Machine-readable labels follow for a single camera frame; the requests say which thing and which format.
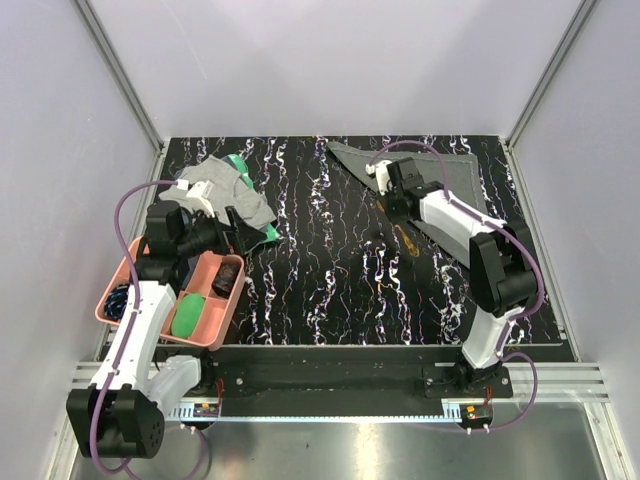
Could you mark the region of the dark grey napkin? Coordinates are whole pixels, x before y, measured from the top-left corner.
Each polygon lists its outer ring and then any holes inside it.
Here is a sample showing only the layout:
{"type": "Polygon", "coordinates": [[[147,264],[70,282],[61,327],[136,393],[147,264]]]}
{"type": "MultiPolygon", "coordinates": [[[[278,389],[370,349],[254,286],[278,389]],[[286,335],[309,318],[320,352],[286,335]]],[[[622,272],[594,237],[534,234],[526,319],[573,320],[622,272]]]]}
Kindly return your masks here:
{"type": "MultiPolygon", "coordinates": [[[[375,151],[360,150],[337,141],[329,142],[327,150],[360,182],[373,192],[378,193],[375,179],[369,177],[365,172],[365,165],[374,157],[375,151]]],[[[407,157],[416,160],[417,168],[426,183],[443,180],[441,165],[433,154],[399,151],[385,152],[381,155],[382,160],[399,160],[407,157]]],[[[441,154],[441,158],[446,167],[450,193],[477,211],[487,214],[476,156],[473,154],[441,154]]],[[[462,247],[453,237],[422,221],[412,222],[412,225],[464,267],[469,266],[467,248],[462,247]]]]}

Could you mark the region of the gold spoon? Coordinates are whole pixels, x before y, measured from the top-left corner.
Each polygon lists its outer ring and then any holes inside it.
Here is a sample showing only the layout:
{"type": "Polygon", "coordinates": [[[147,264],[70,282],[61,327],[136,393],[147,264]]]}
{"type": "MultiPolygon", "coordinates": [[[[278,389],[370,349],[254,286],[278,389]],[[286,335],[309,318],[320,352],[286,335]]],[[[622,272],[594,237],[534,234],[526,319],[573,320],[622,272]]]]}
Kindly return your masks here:
{"type": "Polygon", "coordinates": [[[420,249],[416,246],[416,244],[411,240],[406,231],[402,228],[401,225],[395,225],[394,229],[398,232],[400,238],[402,239],[405,247],[407,248],[409,254],[412,257],[420,256],[420,249]]]}

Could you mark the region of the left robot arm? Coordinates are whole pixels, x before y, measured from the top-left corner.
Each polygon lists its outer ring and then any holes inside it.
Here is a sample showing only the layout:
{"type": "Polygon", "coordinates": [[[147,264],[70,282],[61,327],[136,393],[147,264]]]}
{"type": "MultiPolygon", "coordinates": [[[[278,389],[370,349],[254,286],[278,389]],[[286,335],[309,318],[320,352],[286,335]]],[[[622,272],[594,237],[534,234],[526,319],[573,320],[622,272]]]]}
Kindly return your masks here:
{"type": "Polygon", "coordinates": [[[69,393],[66,411],[81,454],[104,458],[151,459],[159,451],[165,421],[182,397],[208,394],[216,372],[198,357],[177,355],[156,374],[150,372],[166,320],[185,299],[183,284],[199,285],[214,276],[206,262],[241,264],[265,242],[236,210],[230,223],[198,209],[190,214],[175,201],[147,209],[144,235],[124,249],[130,285],[123,317],[106,359],[88,387],[69,393]]]}

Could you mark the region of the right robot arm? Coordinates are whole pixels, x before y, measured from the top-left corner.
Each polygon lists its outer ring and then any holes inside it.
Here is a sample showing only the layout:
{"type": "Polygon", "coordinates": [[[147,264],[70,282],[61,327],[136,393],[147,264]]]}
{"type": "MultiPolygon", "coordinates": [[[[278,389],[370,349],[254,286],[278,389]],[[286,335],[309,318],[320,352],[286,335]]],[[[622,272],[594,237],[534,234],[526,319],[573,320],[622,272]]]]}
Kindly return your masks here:
{"type": "Polygon", "coordinates": [[[425,182],[412,158],[374,161],[366,173],[375,179],[391,218],[432,226],[467,254],[476,312],[451,377],[463,395],[480,394],[497,375],[517,319],[544,299],[528,227],[481,213],[451,193],[445,181],[425,182]]]}

